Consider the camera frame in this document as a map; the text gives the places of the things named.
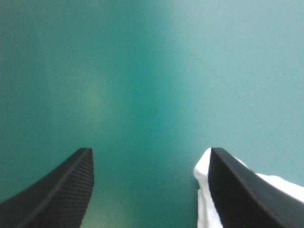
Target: green surface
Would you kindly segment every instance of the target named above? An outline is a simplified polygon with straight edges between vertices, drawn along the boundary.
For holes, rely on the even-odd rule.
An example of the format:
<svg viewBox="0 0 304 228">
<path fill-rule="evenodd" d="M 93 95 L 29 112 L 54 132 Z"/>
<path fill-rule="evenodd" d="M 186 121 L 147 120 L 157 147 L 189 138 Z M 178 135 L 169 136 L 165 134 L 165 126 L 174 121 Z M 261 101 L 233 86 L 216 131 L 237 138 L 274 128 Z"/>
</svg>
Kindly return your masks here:
<svg viewBox="0 0 304 228">
<path fill-rule="evenodd" d="M 92 147 L 82 228 L 194 228 L 221 146 L 304 185 L 304 3 L 0 1 L 0 201 Z"/>
</svg>

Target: textured rubber surface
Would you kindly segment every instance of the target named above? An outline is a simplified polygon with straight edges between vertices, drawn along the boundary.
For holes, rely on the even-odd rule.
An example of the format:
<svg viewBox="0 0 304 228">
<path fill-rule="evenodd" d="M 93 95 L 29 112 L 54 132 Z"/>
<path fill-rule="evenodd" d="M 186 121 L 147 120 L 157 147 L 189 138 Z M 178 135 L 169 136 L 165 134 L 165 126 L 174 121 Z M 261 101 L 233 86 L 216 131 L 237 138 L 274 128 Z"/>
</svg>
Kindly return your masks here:
<svg viewBox="0 0 304 228">
<path fill-rule="evenodd" d="M 0 204 L 0 227 L 78 228 L 93 185 L 92 149 L 79 149 L 37 183 Z"/>
<path fill-rule="evenodd" d="M 224 228 L 304 228 L 304 204 L 268 184 L 227 151 L 212 148 L 209 188 Z"/>
</svg>

